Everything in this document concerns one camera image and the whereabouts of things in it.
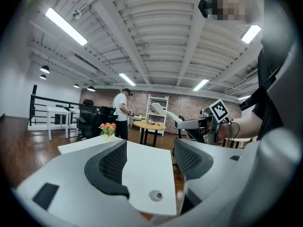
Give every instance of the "white ceiling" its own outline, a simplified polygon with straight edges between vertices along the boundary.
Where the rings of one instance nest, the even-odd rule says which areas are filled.
[[[258,79],[244,78],[257,68],[261,35],[244,43],[246,26],[204,19],[197,8],[200,0],[96,0],[73,19],[74,10],[88,1],[40,0],[28,20],[32,61],[43,64],[38,59],[49,58],[51,69],[60,67],[83,85],[127,85],[118,75],[124,73],[141,87],[185,93],[209,79],[198,94],[229,101],[258,88]],[[50,7],[88,43],[79,45],[49,20],[45,13]],[[75,53],[98,72],[69,61]]]

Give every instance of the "flower vase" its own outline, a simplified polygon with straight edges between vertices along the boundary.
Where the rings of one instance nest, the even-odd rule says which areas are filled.
[[[114,134],[103,134],[103,140],[105,143],[113,141],[115,138]]]

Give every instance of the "white t-shirt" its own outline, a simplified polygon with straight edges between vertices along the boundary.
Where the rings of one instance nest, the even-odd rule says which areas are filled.
[[[123,93],[119,93],[117,96],[115,96],[113,101],[113,108],[116,109],[114,114],[118,115],[117,121],[125,121],[127,120],[127,115],[121,111],[119,104],[124,104],[125,107],[127,106],[127,98]]]

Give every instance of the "air vent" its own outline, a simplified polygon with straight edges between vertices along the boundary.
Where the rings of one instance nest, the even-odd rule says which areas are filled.
[[[79,56],[78,54],[70,53],[67,56],[67,58],[70,62],[82,67],[83,69],[85,69],[91,73],[96,74],[99,71],[99,69],[96,66],[94,66],[92,63],[90,63],[83,57]]]
[[[257,77],[258,76],[258,69],[255,69],[254,71],[252,71],[250,74],[248,74],[244,80],[245,81],[249,81],[249,80],[252,80],[253,78]]]

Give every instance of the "flower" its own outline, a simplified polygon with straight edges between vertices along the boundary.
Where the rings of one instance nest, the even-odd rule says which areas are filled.
[[[114,123],[101,124],[99,128],[103,130],[104,134],[112,135],[115,133],[116,124]]]

